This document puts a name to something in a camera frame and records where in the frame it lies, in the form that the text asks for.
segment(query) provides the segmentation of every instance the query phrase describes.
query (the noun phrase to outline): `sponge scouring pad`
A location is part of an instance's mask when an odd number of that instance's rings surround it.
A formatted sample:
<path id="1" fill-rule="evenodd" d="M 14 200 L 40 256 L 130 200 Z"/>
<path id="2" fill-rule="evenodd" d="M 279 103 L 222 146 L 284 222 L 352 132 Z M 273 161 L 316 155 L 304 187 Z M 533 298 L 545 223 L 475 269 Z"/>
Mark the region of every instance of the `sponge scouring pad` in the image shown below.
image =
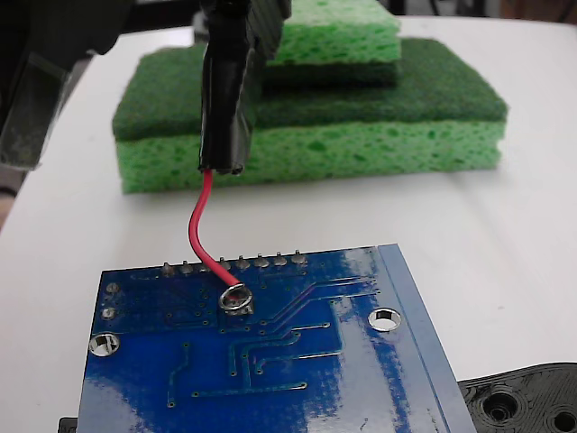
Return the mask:
<path id="1" fill-rule="evenodd" d="M 505 103 L 439 42 L 405 40 L 402 49 L 397 88 L 265 98 L 245 173 L 217 176 L 215 184 L 494 168 Z M 199 91 L 191 68 L 200 71 L 201 62 L 185 59 L 192 51 L 144 59 L 126 91 L 114 119 L 125 192 L 201 184 L 200 101 L 188 99 Z"/>
<path id="2" fill-rule="evenodd" d="M 395 83 L 398 30 L 398 19 L 375 0 L 294 2 L 267 87 Z"/>

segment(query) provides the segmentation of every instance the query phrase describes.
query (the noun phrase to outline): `mounting hole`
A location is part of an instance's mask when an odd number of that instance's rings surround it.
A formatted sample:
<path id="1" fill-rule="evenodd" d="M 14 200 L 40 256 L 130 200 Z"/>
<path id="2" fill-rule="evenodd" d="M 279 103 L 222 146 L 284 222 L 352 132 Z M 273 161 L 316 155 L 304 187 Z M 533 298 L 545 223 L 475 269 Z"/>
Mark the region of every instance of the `mounting hole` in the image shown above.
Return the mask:
<path id="1" fill-rule="evenodd" d="M 577 419 L 572 413 L 561 412 L 554 419 L 554 425 L 557 430 L 562 432 L 575 431 Z"/>
<path id="2" fill-rule="evenodd" d="M 491 395 L 484 403 L 483 410 L 495 422 L 505 422 L 517 413 L 518 405 L 515 398 L 504 392 Z"/>
<path id="3" fill-rule="evenodd" d="M 394 309 L 375 309 L 369 315 L 369 325 L 380 332 L 394 331 L 400 322 L 400 314 Z"/>
<path id="4" fill-rule="evenodd" d="M 94 356 L 110 356 L 120 347 L 120 338 L 114 334 L 104 333 L 90 338 L 88 350 Z"/>

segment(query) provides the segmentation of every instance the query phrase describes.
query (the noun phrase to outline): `red wire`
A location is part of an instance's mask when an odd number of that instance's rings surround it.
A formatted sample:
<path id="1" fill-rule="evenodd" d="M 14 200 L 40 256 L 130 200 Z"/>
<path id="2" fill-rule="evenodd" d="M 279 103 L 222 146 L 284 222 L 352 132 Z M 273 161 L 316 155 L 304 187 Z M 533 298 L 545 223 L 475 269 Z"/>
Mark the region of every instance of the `red wire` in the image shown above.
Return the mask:
<path id="1" fill-rule="evenodd" d="M 210 197 L 210 190 L 213 186 L 213 172 L 212 170 L 205 170 L 204 183 L 202 187 L 202 192 L 198 198 L 197 205 L 195 207 L 192 216 L 190 217 L 190 223 L 188 224 L 188 239 L 190 240 L 190 246 L 194 250 L 198 258 L 204 263 L 208 268 L 216 274 L 218 278 L 224 281 L 229 287 L 236 284 L 240 284 L 233 275 L 231 275 L 225 268 L 218 264 L 215 259 L 213 259 L 200 244 L 200 239 L 198 239 L 198 223 L 200 222 L 200 217 L 205 210 L 206 203 Z"/>

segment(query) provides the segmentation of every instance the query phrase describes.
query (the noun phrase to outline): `through hole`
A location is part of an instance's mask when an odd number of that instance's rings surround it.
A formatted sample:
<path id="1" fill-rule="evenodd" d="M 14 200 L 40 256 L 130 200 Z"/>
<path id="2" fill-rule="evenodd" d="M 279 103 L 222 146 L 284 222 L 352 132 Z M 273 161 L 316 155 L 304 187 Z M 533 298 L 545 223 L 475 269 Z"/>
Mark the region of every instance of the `through hole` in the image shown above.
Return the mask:
<path id="1" fill-rule="evenodd" d="M 577 426 L 577 419 L 569 412 L 561 412 L 555 417 L 554 425 L 559 431 L 573 431 Z"/>
<path id="2" fill-rule="evenodd" d="M 498 392 L 483 403 L 483 410 L 493 421 L 504 422 L 517 413 L 517 401 L 504 392 Z"/>
<path id="3" fill-rule="evenodd" d="M 400 326 L 400 314 L 394 309 L 375 309 L 369 315 L 369 325 L 380 332 L 390 332 Z"/>
<path id="4" fill-rule="evenodd" d="M 93 336 L 88 343 L 88 350 L 94 356 L 110 356 L 120 347 L 120 339 L 114 334 Z"/>
<path id="5" fill-rule="evenodd" d="M 252 302 L 252 293 L 243 284 L 237 284 L 224 291 L 220 296 L 219 304 L 226 311 L 244 309 Z"/>

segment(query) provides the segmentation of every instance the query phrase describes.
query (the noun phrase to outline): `white table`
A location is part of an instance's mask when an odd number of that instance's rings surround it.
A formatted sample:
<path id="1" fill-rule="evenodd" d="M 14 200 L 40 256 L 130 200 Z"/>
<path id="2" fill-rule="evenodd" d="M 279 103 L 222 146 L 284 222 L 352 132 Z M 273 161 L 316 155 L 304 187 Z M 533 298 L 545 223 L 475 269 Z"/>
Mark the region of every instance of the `white table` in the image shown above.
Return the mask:
<path id="1" fill-rule="evenodd" d="M 577 362 L 577 28 L 407 18 L 403 34 L 445 42 L 510 104 L 499 169 L 220 189 L 205 247 L 399 243 L 458 380 Z M 189 43 L 190 30 L 148 32 L 96 59 L 25 182 L 0 235 L 2 431 L 78 413 L 102 270 L 194 260 L 196 194 L 123 196 L 111 131 L 138 59 Z"/>

